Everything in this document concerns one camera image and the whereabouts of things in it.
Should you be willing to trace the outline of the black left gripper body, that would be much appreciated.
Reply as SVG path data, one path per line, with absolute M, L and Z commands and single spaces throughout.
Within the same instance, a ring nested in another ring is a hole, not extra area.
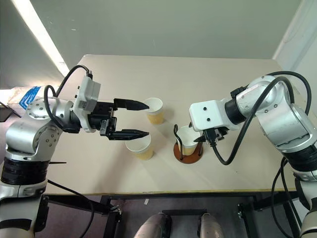
M 89 126 L 100 132 L 100 136 L 114 137 L 117 118 L 114 111 L 117 107 L 114 103 L 97 102 L 93 111 L 88 115 Z

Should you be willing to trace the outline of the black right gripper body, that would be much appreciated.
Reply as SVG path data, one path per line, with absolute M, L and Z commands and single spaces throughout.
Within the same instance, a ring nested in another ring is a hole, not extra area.
M 218 127 L 203 130 L 202 142 L 207 142 L 209 145 L 216 145 L 218 141 L 223 140 L 228 134 L 228 128 Z

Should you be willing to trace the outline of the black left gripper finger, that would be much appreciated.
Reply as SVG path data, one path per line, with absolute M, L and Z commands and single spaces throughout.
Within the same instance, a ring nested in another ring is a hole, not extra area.
M 135 100 L 128 100 L 128 99 L 115 98 L 113 100 L 113 103 L 115 108 L 124 108 L 129 111 L 141 111 L 141 110 L 147 110 L 150 108 L 145 103 L 135 101 Z
M 136 130 L 136 129 L 123 129 L 121 131 L 112 131 L 110 132 L 107 137 L 109 140 L 134 140 L 138 138 L 143 138 L 149 135 L 148 132 Z

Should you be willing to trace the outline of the yellow ribbed paper cup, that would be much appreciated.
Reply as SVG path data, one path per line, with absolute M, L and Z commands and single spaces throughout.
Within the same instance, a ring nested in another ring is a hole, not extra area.
M 163 102 L 159 98 L 148 98 L 144 103 L 149 106 L 145 109 L 147 118 L 152 124 L 163 123 Z
M 147 135 L 142 138 L 125 141 L 126 148 L 140 160 L 149 160 L 153 156 L 152 137 Z
M 184 156 L 192 155 L 198 145 L 198 142 L 195 142 L 194 140 L 199 138 L 201 133 L 194 131 L 192 127 L 185 125 L 178 129 L 177 135 L 182 141 L 182 154 Z

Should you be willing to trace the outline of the white box blue label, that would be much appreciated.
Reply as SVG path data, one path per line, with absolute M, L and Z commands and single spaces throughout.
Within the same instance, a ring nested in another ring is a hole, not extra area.
M 24 86 L 10 89 L 8 105 L 19 110 L 26 110 L 35 99 L 43 97 L 44 86 Z

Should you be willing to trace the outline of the black flat object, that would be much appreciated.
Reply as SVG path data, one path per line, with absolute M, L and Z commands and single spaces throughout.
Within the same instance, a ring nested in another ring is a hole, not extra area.
M 21 115 L 18 114 L 14 109 L 0 101 L 0 122 L 6 122 L 11 115 L 21 118 Z

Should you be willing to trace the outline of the white light strip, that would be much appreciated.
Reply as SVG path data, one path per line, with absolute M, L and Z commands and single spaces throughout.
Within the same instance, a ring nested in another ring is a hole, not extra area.
M 17 12 L 27 25 L 33 36 L 45 51 L 47 56 L 51 59 L 58 71 L 66 76 L 69 72 L 69 68 L 57 49 L 55 43 L 50 37 L 44 24 L 39 18 L 30 0 L 11 0 Z

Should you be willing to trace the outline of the black table frame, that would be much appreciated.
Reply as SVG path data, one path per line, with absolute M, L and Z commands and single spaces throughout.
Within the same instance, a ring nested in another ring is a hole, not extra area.
M 95 213 L 109 216 L 106 222 L 106 228 L 104 231 L 104 238 L 114 238 L 117 224 L 119 223 L 122 215 L 119 208 L 111 204 L 113 200 L 135 200 L 143 198 L 208 198 L 208 197 L 242 197 L 248 198 L 248 203 L 239 203 L 237 205 L 237 211 L 240 218 L 244 220 L 248 238 L 259 238 L 259 234 L 253 221 L 253 211 L 260 211 L 269 208 L 271 212 L 274 212 L 274 207 L 282 205 L 287 222 L 292 231 L 293 238 L 299 238 L 300 223 L 297 221 L 296 213 L 293 211 L 294 205 L 290 202 L 290 199 L 297 199 L 298 194 L 295 191 L 289 193 L 280 191 L 277 193 L 270 192 L 270 196 L 266 198 L 260 198 L 260 192 L 204 192 L 204 193 L 158 193 L 158 194 L 117 194 L 117 195 L 102 195 L 99 202 L 92 200 L 85 201 L 80 198 L 79 195 L 46 195 L 46 199 L 49 203 L 70 207 L 78 210 L 90 211 L 94 209 Z

